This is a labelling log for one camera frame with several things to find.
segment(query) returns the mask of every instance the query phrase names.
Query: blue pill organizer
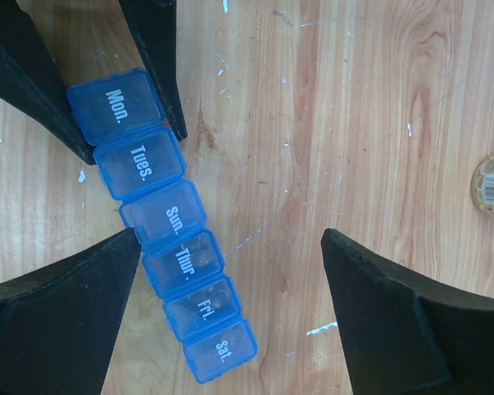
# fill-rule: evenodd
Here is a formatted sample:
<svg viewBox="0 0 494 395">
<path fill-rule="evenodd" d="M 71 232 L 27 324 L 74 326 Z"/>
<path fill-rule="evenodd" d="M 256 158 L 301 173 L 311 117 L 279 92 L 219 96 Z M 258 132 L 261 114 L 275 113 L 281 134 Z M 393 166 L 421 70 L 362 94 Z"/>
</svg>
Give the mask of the blue pill organizer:
<svg viewBox="0 0 494 395">
<path fill-rule="evenodd" d="M 92 146 L 160 125 L 163 109 L 145 70 L 134 68 L 68 89 L 82 134 Z"/>
<path fill-rule="evenodd" d="M 115 200 L 172 183 L 187 170 L 174 134 L 163 126 L 98 146 L 93 156 Z"/>
<path fill-rule="evenodd" d="M 187 179 L 159 189 L 123 207 L 125 223 L 132 223 L 145 249 L 168 248 L 201 230 L 207 213 L 195 185 Z"/>
<path fill-rule="evenodd" d="M 202 230 L 170 250 L 145 251 L 142 264 L 157 295 L 164 299 L 221 273 L 225 261 L 214 234 Z"/>
<path fill-rule="evenodd" d="M 238 317 L 241 303 L 232 280 L 221 276 L 163 304 L 170 327 L 180 342 L 201 337 L 212 327 Z"/>
<path fill-rule="evenodd" d="M 256 355 L 258 345 L 150 77 L 133 69 L 72 86 L 68 101 L 119 214 L 143 246 L 147 279 L 199 383 Z"/>
<path fill-rule="evenodd" d="M 227 325 L 184 349 L 190 370 L 199 383 L 206 383 L 256 355 L 258 345 L 244 319 Z"/>
</svg>

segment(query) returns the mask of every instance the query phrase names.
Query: barcode label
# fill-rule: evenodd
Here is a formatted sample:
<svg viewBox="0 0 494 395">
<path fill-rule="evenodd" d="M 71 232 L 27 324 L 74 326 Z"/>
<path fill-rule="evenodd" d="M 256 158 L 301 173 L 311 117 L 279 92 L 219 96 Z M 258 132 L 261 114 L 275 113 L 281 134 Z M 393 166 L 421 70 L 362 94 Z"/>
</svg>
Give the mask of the barcode label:
<svg viewBox="0 0 494 395">
<path fill-rule="evenodd" d="M 483 177 L 483 186 L 481 189 L 483 203 L 494 206 L 494 174 L 486 174 Z"/>
</svg>

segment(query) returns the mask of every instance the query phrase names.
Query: pill organizer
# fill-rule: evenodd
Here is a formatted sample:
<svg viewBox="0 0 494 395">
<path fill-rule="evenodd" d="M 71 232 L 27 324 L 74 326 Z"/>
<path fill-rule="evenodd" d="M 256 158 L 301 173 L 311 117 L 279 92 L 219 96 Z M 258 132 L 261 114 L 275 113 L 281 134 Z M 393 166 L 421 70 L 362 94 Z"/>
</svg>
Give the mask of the pill organizer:
<svg viewBox="0 0 494 395">
<path fill-rule="evenodd" d="M 93 146 L 119 214 L 143 246 L 148 282 L 164 300 L 189 368 L 206 383 L 250 360 L 258 346 L 196 186 L 150 77 L 133 69 L 72 86 L 68 101 Z"/>
<path fill-rule="evenodd" d="M 206 383 L 256 355 L 258 345 L 249 323 L 240 319 L 203 339 L 187 344 L 183 351 L 199 383 Z"/>
<path fill-rule="evenodd" d="M 180 342 L 201 336 L 213 326 L 239 316 L 240 299 L 227 276 L 163 304 L 170 327 Z"/>
<path fill-rule="evenodd" d="M 157 295 L 164 299 L 223 271 L 225 262 L 214 234 L 202 230 L 168 251 L 151 251 L 142 264 Z"/>
<path fill-rule="evenodd" d="M 68 89 L 73 117 L 87 142 L 98 146 L 163 122 L 147 72 L 135 68 Z"/>
<path fill-rule="evenodd" d="M 162 126 L 98 146 L 93 156 L 116 200 L 171 183 L 187 170 L 174 134 Z"/>
<path fill-rule="evenodd" d="M 124 221 L 133 223 L 137 240 L 143 247 L 176 244 L 202 229 L 207 221 L 198 191 L 187 179 L 159 189 L 123 207 Z"/>
</svg>

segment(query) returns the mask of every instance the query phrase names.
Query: wooden table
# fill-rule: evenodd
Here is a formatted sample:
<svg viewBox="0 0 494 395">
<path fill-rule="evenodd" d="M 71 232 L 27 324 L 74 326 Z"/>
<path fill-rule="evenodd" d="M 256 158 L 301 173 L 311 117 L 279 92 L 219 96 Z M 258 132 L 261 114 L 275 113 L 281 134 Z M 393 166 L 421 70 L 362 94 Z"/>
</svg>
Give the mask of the wooden table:
<svg viewBox="0 0 494 395">
<path fill-rule="evenodd" d="M 142 64 L 115 0 L 19 3 L 69 85 Z M 182 147 L 259 353 L 196 384 L 139 268 L 104 393 L 350 393 L 338 329 L 313 331 L 336 321 L 325 228 L 494 297 L 494 217 L 469 196 L 494 152 L 494 0 L 223 5 L 179 1 Z M 121 230 L 118 205 L 0 100 L 0 282 Z"/>
</svg>

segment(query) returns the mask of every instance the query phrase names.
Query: white paint speck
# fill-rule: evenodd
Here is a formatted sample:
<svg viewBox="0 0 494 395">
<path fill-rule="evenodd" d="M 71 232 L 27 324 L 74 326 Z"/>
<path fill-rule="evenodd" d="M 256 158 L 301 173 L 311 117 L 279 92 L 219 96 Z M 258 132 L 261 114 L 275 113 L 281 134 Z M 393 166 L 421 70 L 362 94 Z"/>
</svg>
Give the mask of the white paint speck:
<svg viewBox="0 0 494 395">
<path fill-rule="evenodd" d="M 84 169 L 81 169 L 81 173 L 79 173 L 79 183 L 83 183 L 86 180 L 86 173 L 84 173 Z"/>
<path fill-rule="evenodd" d="M 323 331 L 327 331 L 330 328 L 337 327 L 338 323 L 335 321 L 334 323 L 329 323 L 328 325 L 324 325 L 323 327 L 313 329 L 309 332 L 307 332 L 305 335 L 306 336 L 312 336 L 312 335 L 318 335 L 319 333 L 322 333 Z"/>
</svg>

